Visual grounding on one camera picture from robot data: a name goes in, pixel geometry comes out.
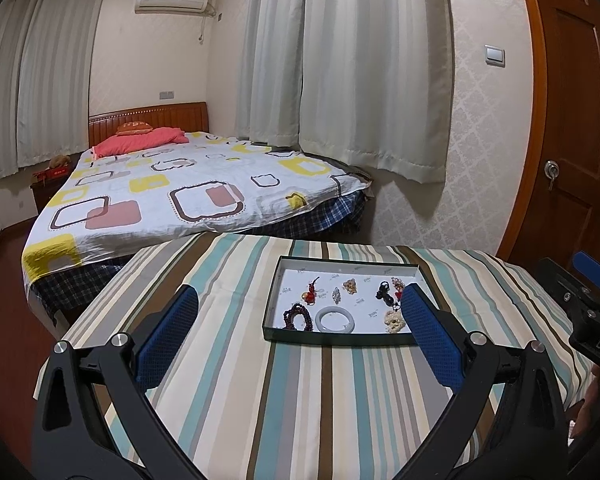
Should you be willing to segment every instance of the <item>human hand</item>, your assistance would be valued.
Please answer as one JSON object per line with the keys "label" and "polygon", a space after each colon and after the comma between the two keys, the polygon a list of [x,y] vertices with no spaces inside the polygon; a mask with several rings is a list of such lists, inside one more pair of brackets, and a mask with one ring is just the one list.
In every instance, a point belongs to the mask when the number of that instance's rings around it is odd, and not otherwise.
{"label": "human hand", "polygon": [[591,426],[591,409],[597,402],[598,394],[600,392],[600,366],[593,365],[591,372],[595,377],[584,395],[584,404],[578,413],[573,431],[571,431],[571,438],[580,436]]}

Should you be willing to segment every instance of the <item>pink blanket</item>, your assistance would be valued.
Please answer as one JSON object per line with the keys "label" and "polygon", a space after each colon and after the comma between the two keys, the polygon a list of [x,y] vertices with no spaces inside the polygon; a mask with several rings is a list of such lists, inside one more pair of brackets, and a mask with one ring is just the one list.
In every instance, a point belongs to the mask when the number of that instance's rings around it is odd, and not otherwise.
{"label": "pink blanket", "polygon": [[100,144],[93,147],[93,158],[95,160],[104,156],[125,155],[125,153],[139,152],[169,144],[186,144],[189,139],[184,136],[184,132],[179,128],[156,128],[148,134],[139,135],[114,135],[109,139],[103,140]]}

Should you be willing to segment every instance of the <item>bolt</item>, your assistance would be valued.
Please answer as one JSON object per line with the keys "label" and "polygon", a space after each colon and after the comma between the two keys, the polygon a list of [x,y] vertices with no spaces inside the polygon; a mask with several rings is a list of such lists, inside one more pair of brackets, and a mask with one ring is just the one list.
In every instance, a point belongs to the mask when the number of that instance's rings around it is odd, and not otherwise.
{"label": "bolt", "polygon": [[56,354],[63,354],[66,351],[67,347],[68,347],[68,344],[66,341],[58,341],[54,345],[54,352]]}
{"label": "bolt", "polygon": [[532,341],[531,349],[534,352],[538,352],[539,354],[541,354],[542,352],[544,352],[544,344],[538,340]]}
{"label": "bolt", "polygon": [[474,332],[469,337],[471,342],[475,345],[482,346],[487,343],[487,336],[485,336],[482,332]]}
{"label": "bolt", "polygon": [[124,346],[126,345],[127,341],[129,341],[129,336],[124,332],[116,334],[111,338],[111,344],[113,346]]}

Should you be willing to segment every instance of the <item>red beaded bracelet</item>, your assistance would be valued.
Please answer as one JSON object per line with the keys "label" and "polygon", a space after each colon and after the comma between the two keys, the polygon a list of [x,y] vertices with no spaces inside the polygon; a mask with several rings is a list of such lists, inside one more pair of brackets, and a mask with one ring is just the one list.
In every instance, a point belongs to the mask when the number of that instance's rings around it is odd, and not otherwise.
{"label": "red beaded bracelet", "polygon": [[311,321],[311,314],[309,314],[309,311],[304,306],[302,306],[300,303],[294,303],[293,306],[289,310],[286,310],[285,313],[283,314],[283,318],[285,320],[285,328],[287,330],[298,330],[294,326],[294,318],[296,316],[304,317],[304,331],[305,332],[313,332],[314,331],[314,324]]}

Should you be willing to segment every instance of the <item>blue gripper pad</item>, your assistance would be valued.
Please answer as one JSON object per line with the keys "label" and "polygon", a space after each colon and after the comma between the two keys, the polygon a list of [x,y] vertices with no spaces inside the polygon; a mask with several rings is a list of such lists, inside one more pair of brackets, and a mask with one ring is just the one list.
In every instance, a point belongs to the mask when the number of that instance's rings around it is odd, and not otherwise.
{"label": "blue gripper pad", "polygon": [[600,264],[583,251],[573,256],[573,267],[600,289]]}
{"label": "blue gripper pad", "polygon": [[182,286],[160,313],[162,319],[136,355],[136,384],[142,391],[156,388],[198,316],[198,294]]}
{"label": "blue gripper pad", "polygon": [[464,381],[462,353],[432,312],[435,307],[430,307],[415,287],[407,285],[402,292],[402,317],[438,382],[456,394]]}

